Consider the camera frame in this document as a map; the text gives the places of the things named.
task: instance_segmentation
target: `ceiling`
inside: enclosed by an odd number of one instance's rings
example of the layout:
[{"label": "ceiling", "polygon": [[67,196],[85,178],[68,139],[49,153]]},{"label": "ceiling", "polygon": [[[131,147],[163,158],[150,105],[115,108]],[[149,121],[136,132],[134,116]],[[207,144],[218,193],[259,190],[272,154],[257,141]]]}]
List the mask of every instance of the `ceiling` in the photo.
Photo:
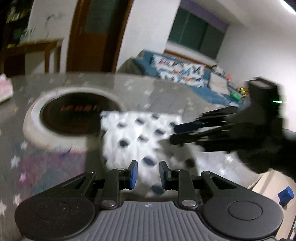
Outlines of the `ceiling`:
[{"label": "ceiling", "polygon": [[296,15],[279,0],[193,0],[229,24],[264,26],[296,35]]}]

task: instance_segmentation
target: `blue cylinder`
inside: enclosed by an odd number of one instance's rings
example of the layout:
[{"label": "blue cylinder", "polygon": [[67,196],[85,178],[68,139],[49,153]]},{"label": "blue cylinder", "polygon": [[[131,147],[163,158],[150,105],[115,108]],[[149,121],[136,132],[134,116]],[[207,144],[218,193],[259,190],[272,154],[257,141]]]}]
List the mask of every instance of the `blue cylinder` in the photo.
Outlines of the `blue cylinder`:
[{"label": "blue cylinder", "polygon": [[294,198],[294,193],[290,187],[287,187],[285,190],[281,191],[278,194],[278,197],[280,199],[279,204],[282,207],[285,207],[288,202],[290,202]]}]

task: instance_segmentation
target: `fluorescent light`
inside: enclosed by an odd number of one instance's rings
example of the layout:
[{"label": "fluorescent light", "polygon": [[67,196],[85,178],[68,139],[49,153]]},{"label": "fluorescent light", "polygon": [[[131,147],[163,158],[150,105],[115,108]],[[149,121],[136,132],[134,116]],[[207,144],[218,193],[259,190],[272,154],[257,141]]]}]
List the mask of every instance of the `fluorescent light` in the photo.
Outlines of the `fluorescent light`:
[{"label": "fluorescent light", "polygon": [[287,4],[284,0],[279,0],[279,1],[281,2],[281,4],[285,9],[287,9],[290,13],[293,13],[294,15],[296,15],[295,10],[289,4]]}]

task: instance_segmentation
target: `white wall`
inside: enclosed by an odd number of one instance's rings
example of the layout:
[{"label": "white wall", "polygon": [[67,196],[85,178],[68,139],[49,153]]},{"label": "white wall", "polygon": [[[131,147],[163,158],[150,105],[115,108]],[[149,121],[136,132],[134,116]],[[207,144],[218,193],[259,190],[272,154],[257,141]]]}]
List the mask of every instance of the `white wall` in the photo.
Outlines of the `white wall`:
[{"label": "white wall", "polygon": [[163,53],[181,0],[134,0],[117,69],[142,49]]},{"label": "white wall", "polygon": [[287,102],[283,108],[296,131],[296,45],[295,37],[265,27],[230,26],[217,56],[218,64],[236,84],[261,76],[283,86]]},{"label": "white wall", "polygon": [[[35,0],[30,15],[28,29],[35,28],[30,40],[63,38],[61,53],[61,72],[65,72],[67,51],[72,20],[77,0]],[[55,17],[48,21],[50,14]],[[50,71],[53,71],[53,56],[51,56]],[[26,74],[44,73],[44,54],[30,53],[26,55]]]},{"label": "white wall", "polygon": [[176,53],[180,53],[182,55],[185,55],[187,57],[196,59],[198,61],[201,61],[204,64],[213,66],[216,65],[216,62],[211,59],[210,57],[203,55],[202,53],[199,53],[197,51],[194,51],[192,49],[186,48],[184,46],[172,43],[170,41],[167,42],[167,44],[165,45],[165,48],[171,51],[174,51]]}]

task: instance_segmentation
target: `door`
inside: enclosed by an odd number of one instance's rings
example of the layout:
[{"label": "door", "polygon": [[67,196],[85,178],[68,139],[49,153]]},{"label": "door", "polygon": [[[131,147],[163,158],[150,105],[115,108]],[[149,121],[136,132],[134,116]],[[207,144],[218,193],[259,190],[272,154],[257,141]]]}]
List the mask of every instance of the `door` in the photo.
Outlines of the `door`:
[{"label": "door", "polygon": [[133,0],[78,0],[67,71],[114,72]]}]

